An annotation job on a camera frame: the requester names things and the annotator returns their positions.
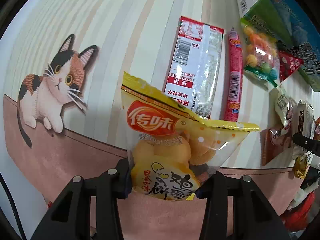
red object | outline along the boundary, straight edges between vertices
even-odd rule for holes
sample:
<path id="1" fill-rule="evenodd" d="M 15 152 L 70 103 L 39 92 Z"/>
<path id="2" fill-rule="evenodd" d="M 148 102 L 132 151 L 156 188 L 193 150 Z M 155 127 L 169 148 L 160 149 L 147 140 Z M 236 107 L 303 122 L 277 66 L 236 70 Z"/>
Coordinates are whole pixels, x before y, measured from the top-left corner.
<path id="1" fill-rule="evenodd" d="M 300 204 L 300 207 L 298 210 L 294 212 L 285 212 L 283 213 L 280 218 L 282 219 L 282 222 L 284 223 L 284 226 L 291 232 L 296 232 L 303 230 L 307 227 L 307 215 L 309 213 L 309 210 L 311 208 L 312 203 L 314 202 L 316 196 L 315 192 L 311 192 L 304 202 Z"/>
<path id="2" fill-rule="evenodd" d="M 127 123 L 132 129 L 157 136 L 174 134 L 178 119 L 141 101 L 134 101 L 127 111 Z"/>
<path id="3" fill-rule="evenodd" d="M 295 72 L 301 65 L 303 60 L 284 51 L 279 51 L 280 59 L 280 82 L 285 80 L 293 72 Z"/>
<path id="4" fill-rule="evenodd" d="M 225 121 L 238 121 L 242 92 L 242 49 L 239 36 L 233 29 L 229 34 L 230 86 Z"/>
<path id="5" fill-rule="evenodd" d="M 191 82 L 191 81 L 186 81 L 186 80 L 171 77 L 171 76 L 168 77 L 167 83 L 179 85 L 179 86 L 186 87 L 186 88 L 192 88 L 192 86 L 193 86 L 193 82 Z"/>

egg cake snack bag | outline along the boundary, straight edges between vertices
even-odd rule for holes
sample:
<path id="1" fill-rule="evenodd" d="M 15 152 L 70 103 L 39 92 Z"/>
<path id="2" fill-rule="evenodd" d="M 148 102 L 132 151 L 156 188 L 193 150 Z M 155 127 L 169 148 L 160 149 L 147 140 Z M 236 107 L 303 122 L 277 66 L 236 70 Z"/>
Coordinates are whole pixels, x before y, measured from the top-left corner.
<path id="1" fill-rule="evenodd" d="M 128 73 L 121 98 L 132 186 L 152 197 L 186 199 L 249 132 L 259 130 L 251 123 L 203 119 Z"/>

transparent plastic wrapper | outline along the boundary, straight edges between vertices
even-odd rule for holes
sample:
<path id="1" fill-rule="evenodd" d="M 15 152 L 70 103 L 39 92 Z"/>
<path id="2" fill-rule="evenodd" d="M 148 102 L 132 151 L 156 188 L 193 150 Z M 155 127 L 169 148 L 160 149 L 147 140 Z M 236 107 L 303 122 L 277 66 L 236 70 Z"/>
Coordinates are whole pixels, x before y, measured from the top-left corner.
<path id="1" fill-rule="evenodd" d="M 274 87 L 279 74 L 279 56 L 272 38 L 259 33 L 244 19 L 241 20 L 244 33 L 247 35 L 247 57 L 245 71 L 255 77 L 270 82 Z"/>
<path id="2" fill-rule="evenodd" d="M 220 67 L 224 30 L 181 16 L 164 93 L 208 119 Z"/>
<path id="3" fill-rule="evenodd" d="M 165 200 L 192 195 L 255 124 L 206 120 L 124 73 L 121 87 L 133 189 Z"/>

small snack packet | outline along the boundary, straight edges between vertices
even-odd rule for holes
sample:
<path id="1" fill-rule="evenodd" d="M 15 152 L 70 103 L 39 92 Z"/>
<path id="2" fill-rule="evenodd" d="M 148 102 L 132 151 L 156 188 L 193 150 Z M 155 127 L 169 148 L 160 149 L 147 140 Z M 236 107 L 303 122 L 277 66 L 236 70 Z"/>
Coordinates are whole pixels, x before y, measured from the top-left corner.
<path id="1" fill-rule="evenodd" d="M 133 189 L 165 200 L 191 196 L 230 157 L 255 124 L 206 120 L 144 80 L 121 87 Z"/>
<path id="2" fill-rule="evenodd" d="M 181 16 L 164 93 L 209 119 L 217 86 L 224 30 Z"/>
<path id="3" fill-rule="evenodd" d="M 275 100 L 275 111 L 282 124 L 277 124 L 267 131 L 262 153 L 263 166 L 291 147 L 293 109 L 296 104 L 283 87 L 276 89 L 278 95 Z"/>
<path id="4" fill-rule="evenodd" d="M 294 162 L 294 176 L 299 179 L 305 179 L 312 162 L 313 154 L 303 154 L 298 156 Z"/>
<path id="5" fill-rule="evenodd" d="M 303 65 L 303 60 L 293 55 L 279 51 L 279 59 L 280 59 L 280 82 L 284 81 L 287 77 L 289 77 L 293 72 L 295 72 L 301 65 Z"/>
<path id="6" fill-rule="evenodd" d="M 277 87 L 275 80 L 278 78 L 277 67 L 279 64 L 278 51 L 272 38 L 264 33 L 258 33 L 249 22 L 241 19 L 241 25 L 247 38 L 247 57 L 244 70 L 259 79 L 270 82 Z"/>
<path id="7" fill-rule="evenodd" d="M 292 134 L 298 133 L 307 138 L 313 138 L 315 122 L 313 119 L 313 108 L 311 104 L 303 100 L 299 101 L 293 117 L 292 127 Z M 298 156 L 303 156 L 307 152 L 307 149 L 294 144 L 292 158 L 294 160 Z"/>

red and white package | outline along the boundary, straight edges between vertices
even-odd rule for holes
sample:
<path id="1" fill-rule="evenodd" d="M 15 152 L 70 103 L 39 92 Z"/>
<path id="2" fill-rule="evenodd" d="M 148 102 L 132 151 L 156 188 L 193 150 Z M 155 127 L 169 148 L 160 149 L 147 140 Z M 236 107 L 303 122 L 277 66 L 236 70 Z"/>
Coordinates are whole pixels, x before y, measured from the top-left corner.
<path id="1" fill-rule="evenodd" d="M 180 29 L 164 93 L 208 119 L 217 85 L 224 30 L 186 17 Z"/>
<path id="2" fill-rule="evenodd" d="M 303 65 L 303 60 L 293 55 L 279 51 L 280 59 L 280 82 L 284 81 L 288 76 L 295 72 L 301 65 Z"/>
<path id="3" fill-rule="evenodd" d="M 238 121 L 242 92 L 242 49 L 238 33 L 232 28 L 229 34 L 230 87 L 225 121 Z"/>

